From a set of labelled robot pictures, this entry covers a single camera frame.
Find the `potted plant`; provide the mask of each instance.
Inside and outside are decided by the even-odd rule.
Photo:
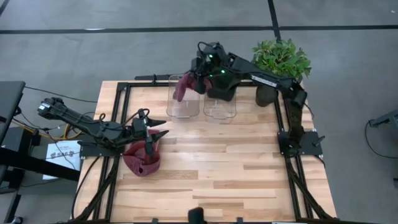
[[[288,41],[264,40],[253,47],[253,60],[261,70],[271,72],[278,77],[295,78],[302,81],[303,75],[310,75],[311,61],[304,51]],[[256,103],[259,106],[267,106],[273,103],[277,97],[276,91],[267,85],[259,85],[256,90]]]

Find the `gray floor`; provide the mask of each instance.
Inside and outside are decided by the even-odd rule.
[[[395,0],[276,0],[280,26],[398,24]],[[165,26],[271,25],[267,1],[184,0],[10,0],[0,29],[87,29]],[[398,223],[397,160],[373,154],[364,141],[367,120],[398,109],[398,30],[281,32],[304,48],[312,60],[305,80],[322,142],[326,171],[338,216],[344,220]],[[256,42],[272,31],[143,34],[0,35],[0,80],[95,100],[103,80],[136,75],[179,73],[190,66],[198,41],[218,40],[226,50],[251,58]],[[50,95],[25,90],[20,104],[40,126],[56,126],[36,115]],[[65,100],[82,113],[94,104]],[[398,156],[389,126],[369,130],[375,150]],[[37,148],[34,155],[44,157]],[[24,184],[40,181],[29,174]],[[76,183],[22,188],[18,215],[26,223],[67,220]],[[0,217],[10,195],[0,195]]]

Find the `desk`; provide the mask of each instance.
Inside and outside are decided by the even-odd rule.
[[[105,113],[106,119],[111,119],[117,83],[103,82],[96,118]],[[206,122],[203,111],[195,122],[173,122],[166,114],[168,87],[132,88],[127,117],[139,108],[149,108],[151,118],[168,121],[157,128],[170,132],[160,140],[161,163],[156,173],[137,177],[120,162],[111,221],[151,222],[158,218],[160,222],[186,222],[188,210],[197,206],[205,209],[209,222],[235,222],[236,217],[243,217],[245,222],[294,221],[285,162],[276,137],[275,108],[258,107],[255,91],[254,87],[239,87],[236,117],[230,124],[217,124]],[[280,107],[285,116],[282,100]],[[313,129],[308,110],[303,111],[303,126]],[[80,181],[93,160],[85,159]],[[327,213],[335,216],[322,163],[313,156],[302,156],[302,161],[309,191]],[[102,158],[88,174],[75,214],[80,214],[96,193],[101,165]],[[104,217],[107,194],[100,218]],[[298,197],[304,217],[299,190]]]

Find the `green plant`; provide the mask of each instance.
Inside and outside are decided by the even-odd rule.
[[[253,52],[253,61],[261,70],[297,79],[302,78],[303,74],[307,78],[310,75],[311,61],[301,48],[296,51],[291,39],[280,42],[264,40],[253,47]]]

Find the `plant pot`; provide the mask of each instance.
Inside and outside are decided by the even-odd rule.
[[[273,87],[259,85],[256,89],[256,103],[258,106],[265,107],[273,103],[277,98],[277,92]]]

